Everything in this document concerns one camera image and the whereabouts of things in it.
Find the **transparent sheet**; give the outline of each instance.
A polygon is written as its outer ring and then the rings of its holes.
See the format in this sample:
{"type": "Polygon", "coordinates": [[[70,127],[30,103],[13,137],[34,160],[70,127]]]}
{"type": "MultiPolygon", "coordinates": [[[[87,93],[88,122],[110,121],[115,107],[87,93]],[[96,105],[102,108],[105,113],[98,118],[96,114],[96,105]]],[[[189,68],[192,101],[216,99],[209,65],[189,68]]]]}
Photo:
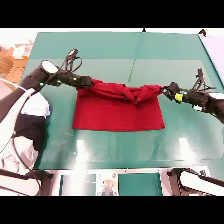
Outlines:
{"type": "MultiPolygon", "coordinates": [[[[63,62],[62,59],[51,61],[58,66],[63,62]]],[[[23,78],[40,62],[30,59],[23,78]]],[[[131,59],[84,59],[76,73],[127,86],[169,85],[175,81],[182,88],[191,88],[197,69],[202,68],[206,83],[211,85],[200,60],[138,59],[131,74],[133,62],[131,59]]],[[[45,163],[51,164],[51,168],[73,169],[113,168],[119,164],[119,168],[132,168],[141,167],[142,162],[186,160],[196,163],[223,155],[223,125],[218,120],[162,95],[159,102],[166,124],[164,130],[104,132],[72,130],[75,88],[46,86],[41,93],[49,101],[52,113],[39,166],[45,163]]]]}

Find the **green tabletop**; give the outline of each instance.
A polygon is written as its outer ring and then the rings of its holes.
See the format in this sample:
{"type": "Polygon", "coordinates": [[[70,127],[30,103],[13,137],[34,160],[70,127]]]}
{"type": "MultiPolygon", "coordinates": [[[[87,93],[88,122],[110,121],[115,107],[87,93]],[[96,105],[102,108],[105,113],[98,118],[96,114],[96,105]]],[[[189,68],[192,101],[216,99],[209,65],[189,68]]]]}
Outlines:
{"type": "MultiPolygon", "coordinates": [[[[197,35],[160,33],[38,33],[25,73],[41,60],[61,65],[73,48],[83,65],[77,71],[105,82],[191,88],[198,68],[206,82],[223,92],[215,68],[197,35]]],[[[77,92],[46,86],[51,105],[48,139],[36,167],[40,169],[143,168],[208,164],[213,177],[224,179],[223,126],[214,117],[159,96],[166,128],[144,132],[72,130],[77,92]]]]}

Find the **folded red garment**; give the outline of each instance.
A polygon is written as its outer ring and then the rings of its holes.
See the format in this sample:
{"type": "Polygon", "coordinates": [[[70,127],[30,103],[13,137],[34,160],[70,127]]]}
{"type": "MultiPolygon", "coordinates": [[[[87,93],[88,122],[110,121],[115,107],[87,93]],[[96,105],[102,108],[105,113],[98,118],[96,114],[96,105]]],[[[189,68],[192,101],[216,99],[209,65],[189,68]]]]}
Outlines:
{"type": "Polygon", "coordinates": [[[73,129],[143,131],[165,128],[157,96],[159,85],[140,88],[93,80],[94,86],[79,89],[73,129]]]}

